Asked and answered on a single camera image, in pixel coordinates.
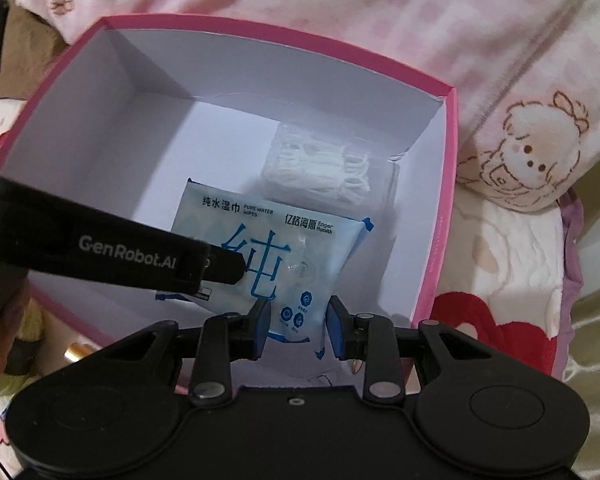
bedding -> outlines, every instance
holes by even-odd
[[[573,469],[600,480],[600,291],[579,300],[572,312],[575,338],[565,370],[566,383],[587,403],[591,426]]]
[[[28,10],[10,4],[2,47],[0,98],[28,99],[65,47],[58,32]]]
[[[573,189],[582,200],[585,220],[582,228],[582,238],[600,218],[600,162],[591,168],[576,182]]]
[[[458,88],[458,182],[550,206],[600,159],[600,0],[17,0],[69,43],[96,19],[201,12],[348,41]]]
[[[581,227],[572,192],[559,206],[523,214],[456,186],[432,319],[561,380],[582,286]]]

metal rivet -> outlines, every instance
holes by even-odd
[[[224,384],[215,381],[200,383],[193,388],[193,394],[199,399],[215,399],[224,394]]]
[[[402,389],[396,383],[389,381],[379,381],[369,386],[369,393],[378,399],[391,399],[400,395]]]

